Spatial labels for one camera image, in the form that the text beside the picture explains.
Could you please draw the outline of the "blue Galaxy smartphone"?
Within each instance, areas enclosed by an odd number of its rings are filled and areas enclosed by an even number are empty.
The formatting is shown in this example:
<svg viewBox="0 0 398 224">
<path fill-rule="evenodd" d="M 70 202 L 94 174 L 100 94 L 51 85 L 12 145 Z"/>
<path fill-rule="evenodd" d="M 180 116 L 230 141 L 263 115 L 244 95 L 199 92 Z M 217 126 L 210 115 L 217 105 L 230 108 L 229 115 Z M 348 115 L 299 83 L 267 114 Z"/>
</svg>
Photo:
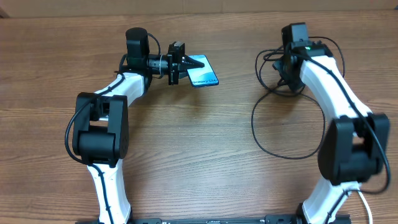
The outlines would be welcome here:
<svg viewBox="0 0 398 224">
<path fill-rule="evenodd" d="M 202 68 L 191 68 L 187 70 L 188 77 L 193 87 L 199 88 L 219 84 L 216 73 L 212 69 L 206 55 L 190 55 L 190 58 L 204 64 Z"/>
</svg>

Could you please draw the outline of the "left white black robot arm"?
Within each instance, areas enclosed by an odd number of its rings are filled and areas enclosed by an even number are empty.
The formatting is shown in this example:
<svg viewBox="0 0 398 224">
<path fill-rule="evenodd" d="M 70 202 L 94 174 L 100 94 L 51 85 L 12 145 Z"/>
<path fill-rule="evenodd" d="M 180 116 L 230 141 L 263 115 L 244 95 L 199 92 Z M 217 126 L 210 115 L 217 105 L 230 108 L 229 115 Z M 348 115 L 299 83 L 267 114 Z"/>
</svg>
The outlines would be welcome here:
<svg viewBox="0 0 398 224">
<path fill-rule="evenodd" d="M 87 166 L 94 180 L 100 207 L 97 223 L 133 222 L 123 177 L 123 160 L 129 148 L 128 108 L 147 93 L 155 78 L 167 77 L 169 85 L 176 85 L 189 77 L 197 86 L 202 76 L 212 72 L 205 55 L 186 55 L 183 42 L 170 44 L 166 54 L 151 54 L 151 37 L 141 27 L 126 31 L 127 52 L 116 79 L 94 93 L 81 92 L 65 130 L 66 151 Z"/>
</svg>

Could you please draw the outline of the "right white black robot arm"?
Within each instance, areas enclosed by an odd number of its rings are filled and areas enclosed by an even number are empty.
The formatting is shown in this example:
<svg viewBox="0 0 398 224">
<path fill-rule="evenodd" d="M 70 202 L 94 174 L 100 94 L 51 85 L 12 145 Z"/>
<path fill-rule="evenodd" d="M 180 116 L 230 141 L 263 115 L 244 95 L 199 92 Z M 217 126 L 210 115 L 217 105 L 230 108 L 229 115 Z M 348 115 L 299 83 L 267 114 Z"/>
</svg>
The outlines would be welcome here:
<svg viewBox="0 0 398 224">
<path fill-rule="evenodd" d="M 353 193 L 364 195 L 361 184 L 390 167 L 386 157 L 389 119 L 374 114 L 350 89 L 330 49 L 313 42 L 305 23 L 282 30 L 283 55 L 273 67 L 281 83 L 294 93 L 308 87 L 318 101 L 329 128 L 318 151 L 321 177 L 294 215 L 268 215 L 267 223 L 351 223 L 337 212 Z"/>
</svg>

